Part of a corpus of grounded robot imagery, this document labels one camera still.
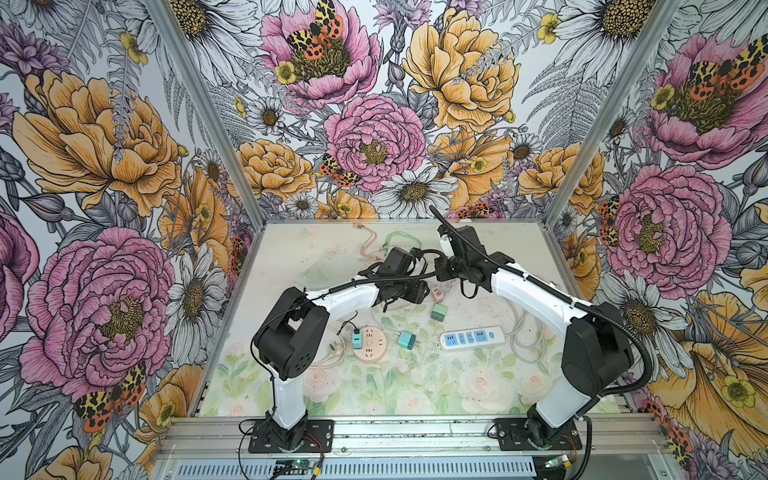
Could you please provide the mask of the pink charger plug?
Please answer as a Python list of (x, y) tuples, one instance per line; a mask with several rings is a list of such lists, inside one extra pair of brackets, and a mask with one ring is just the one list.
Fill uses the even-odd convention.
[(444, 300), (444, 293), (439, 287), (432, 288), (430, 294), (435, 303), (441, 303)]

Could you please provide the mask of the teal charger with white cable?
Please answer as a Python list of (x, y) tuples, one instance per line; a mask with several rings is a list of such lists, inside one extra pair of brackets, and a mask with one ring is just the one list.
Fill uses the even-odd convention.
[(416, 336), (408, 331), (402, 331), (397, 339), (397, 344), (407, 350), (412, 350), (416, 343)]

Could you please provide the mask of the teal charger with black cable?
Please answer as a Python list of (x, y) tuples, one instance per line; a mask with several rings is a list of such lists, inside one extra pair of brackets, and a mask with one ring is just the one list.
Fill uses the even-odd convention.
[(360, 350), (363, 348), (363, 335), (360, 329), (354, 329), (352, 333), (352, 348)]

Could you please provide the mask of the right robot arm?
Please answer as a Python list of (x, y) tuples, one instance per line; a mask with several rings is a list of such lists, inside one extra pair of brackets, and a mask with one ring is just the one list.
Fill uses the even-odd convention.
[(647, 385), (653, 373), (649, 349), (608, 303), (595, 305), (529, 273), (502, 252), (489, 254), (471, 226), (444, 221), (438, 228), (449, 278), (466, 281), (522, 307), (563, 339), (561, 377), (529, 409), (526, 441), (547, 449), (599, 401)]

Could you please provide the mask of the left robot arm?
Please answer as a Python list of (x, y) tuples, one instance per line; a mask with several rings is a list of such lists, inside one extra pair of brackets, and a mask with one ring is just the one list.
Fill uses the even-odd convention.
[(295, 451), (308, 441), (303, 375), (316, 358), (326, 327), (379, 304), (423, 302), (429, 293), (426, 280), (432, 276), (415, 271), (423, 254), (418, 248), (394, 248), (384, 261), (341, 285), (310, 292), (290, 287), (282, 292), (251, 341), (254, 358), (269, 372), (273, 406), (254, 427), (250, 452), (268, 447)]

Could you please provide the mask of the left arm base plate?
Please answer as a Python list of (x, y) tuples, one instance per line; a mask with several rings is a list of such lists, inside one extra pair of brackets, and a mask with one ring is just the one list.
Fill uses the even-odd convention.
[(335, 426), (333, 420), (302, 419), (284, 429), (273, 419), (260, 419), (250, 434), (247, 450), (251, 454), (330, 453)]

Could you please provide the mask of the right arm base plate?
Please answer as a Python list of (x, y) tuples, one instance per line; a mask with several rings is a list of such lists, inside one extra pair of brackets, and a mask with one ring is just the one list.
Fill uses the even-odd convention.
[(582, 441), (573, 420), (550, 427), (543, 420), (502, 417), (492, 421), (486, 435), (501, 451), (580, 450)]

